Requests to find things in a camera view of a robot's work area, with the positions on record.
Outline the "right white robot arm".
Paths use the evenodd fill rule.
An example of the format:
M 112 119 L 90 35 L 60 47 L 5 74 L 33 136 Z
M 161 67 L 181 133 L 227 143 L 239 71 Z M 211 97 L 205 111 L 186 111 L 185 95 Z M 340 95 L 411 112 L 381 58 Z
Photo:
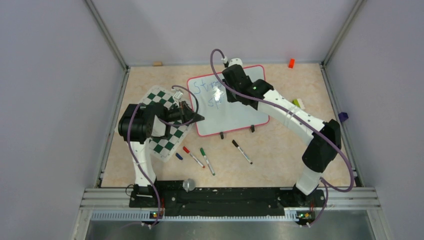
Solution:
M 307 146 L 301 159 L 304 169 L 294 185 L 293 200 L 299 206 L 307 206 L 314 198 L 313 191 L 320 178 L 341 150 L 341 129 L 332 119 L 328 122 L 306 113 L 285 99 L 263 79 L 252 81 L 245 73 L 239 58 L 222 58 L 227 101 L 239 102 L 278 120 L 297 134 Z

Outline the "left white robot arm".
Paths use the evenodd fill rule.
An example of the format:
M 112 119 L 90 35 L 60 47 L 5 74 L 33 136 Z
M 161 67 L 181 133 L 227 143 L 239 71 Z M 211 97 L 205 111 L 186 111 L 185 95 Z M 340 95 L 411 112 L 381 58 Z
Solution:
M 166 140 L 171 127 L 188 126 L 205 120 L 193 111 L 186 101 L 171 107 L 161 103 L 145 105 L 129 104 L 118 122 L 118 133 L 128 144 L 135 169 L 134 186 L 142 190 L 141 200 L 149 207 L 160 202 L 160 193 L 155 190 L 157 176 L 153 170 L 149 143 L 151 140 Z

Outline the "blue marker cap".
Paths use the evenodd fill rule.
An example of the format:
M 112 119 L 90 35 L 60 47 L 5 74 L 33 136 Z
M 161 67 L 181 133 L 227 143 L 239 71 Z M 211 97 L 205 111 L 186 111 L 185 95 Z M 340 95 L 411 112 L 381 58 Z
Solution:
M 179 153 L 176 153 L 175 156 L 181 161 L 184 159 Z

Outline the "pink framed whiteboard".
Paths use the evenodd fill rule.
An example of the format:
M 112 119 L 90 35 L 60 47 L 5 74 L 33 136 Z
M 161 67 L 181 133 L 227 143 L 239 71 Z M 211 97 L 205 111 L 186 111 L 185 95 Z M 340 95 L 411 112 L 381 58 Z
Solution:
M 189 78 L 187 88 L 199 103 L 198 114 L 204 120 L 196 122 L 201 137 L 264 125 L 270 117 L 240 102 L 228 102 L 226 88 L 214 74 Z

